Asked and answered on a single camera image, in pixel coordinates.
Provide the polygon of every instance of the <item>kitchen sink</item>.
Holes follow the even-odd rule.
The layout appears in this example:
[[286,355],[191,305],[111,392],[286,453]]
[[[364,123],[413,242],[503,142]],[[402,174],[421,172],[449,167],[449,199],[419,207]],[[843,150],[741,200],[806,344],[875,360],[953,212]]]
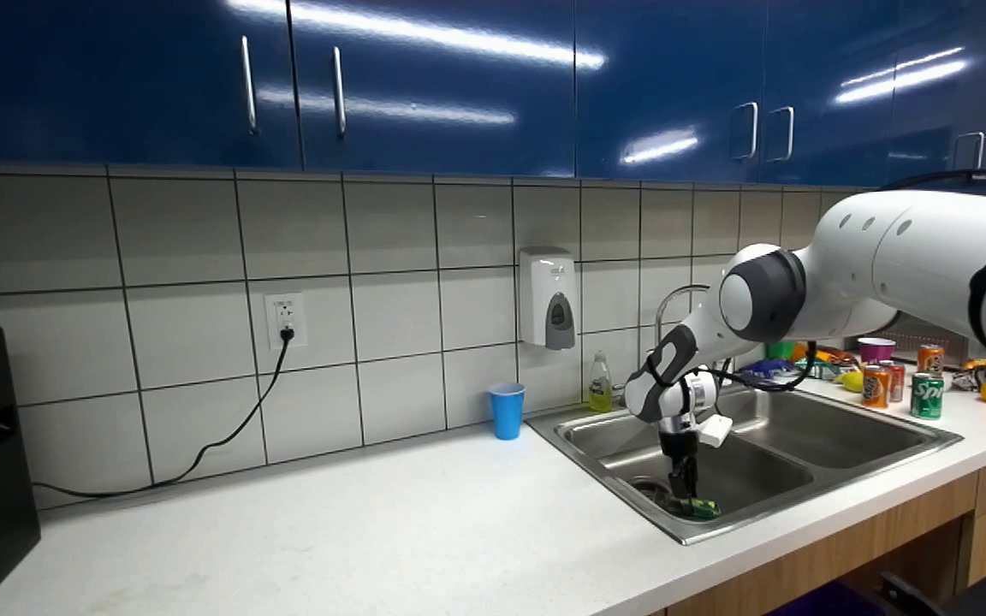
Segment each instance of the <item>kitchen sink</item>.
[[686,545],[960,441],[960,434],[933,425],[813,392],[727,387],[720,412],[733,417],[733,434],[723,448],[699,443],[699,497],[717,503],[710,518],[675,507],[658,425],[613,409],[541,417],[534,432]]

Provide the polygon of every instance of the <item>blue cup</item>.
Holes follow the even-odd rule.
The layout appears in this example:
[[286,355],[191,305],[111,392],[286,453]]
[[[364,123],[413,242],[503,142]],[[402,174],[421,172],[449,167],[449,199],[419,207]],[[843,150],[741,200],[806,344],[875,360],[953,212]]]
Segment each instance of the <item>blue cup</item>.
[[525,387],[491,387],[491,417],[495,417],[495,434],[499,441],[521,437],[525,427]]

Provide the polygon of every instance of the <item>backsplash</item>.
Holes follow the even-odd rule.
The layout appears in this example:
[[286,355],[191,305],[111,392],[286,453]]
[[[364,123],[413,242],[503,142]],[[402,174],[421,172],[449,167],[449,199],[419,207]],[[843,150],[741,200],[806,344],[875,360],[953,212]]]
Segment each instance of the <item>backsplash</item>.
[[[479,392],[508,380],[530,409],[570,407],[596,353],[626,380],[671,287],[754,240],[801,246],[843,193],[0,167],[0,329],[30,472],[71,489],[183,472],[269,387],[272,294],[303,296],[303,344],[264,412],[194,474],[479,425]],[[513,342],[521,246],[578,255],[573,353]]]

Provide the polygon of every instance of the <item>countertop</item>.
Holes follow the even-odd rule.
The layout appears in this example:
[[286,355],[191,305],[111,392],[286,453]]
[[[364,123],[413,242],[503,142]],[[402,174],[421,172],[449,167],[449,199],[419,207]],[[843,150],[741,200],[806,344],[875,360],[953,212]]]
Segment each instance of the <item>countertop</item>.
[[965,441],[691,547],[534,432],[272,465],[53,512],[0,616],[653,613],[986,465],[986,402],[938,425]]

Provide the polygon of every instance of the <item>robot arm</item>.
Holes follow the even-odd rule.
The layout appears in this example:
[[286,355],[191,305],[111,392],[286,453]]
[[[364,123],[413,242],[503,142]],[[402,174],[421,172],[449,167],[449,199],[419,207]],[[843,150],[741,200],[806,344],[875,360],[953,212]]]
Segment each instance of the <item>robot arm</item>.
[[766,338],[843,338],[898,312],[986,344],[986,193],[894,189],[829,207],[806,250],[747,246],[626,382],[639,419],[679,432],[714,374]]

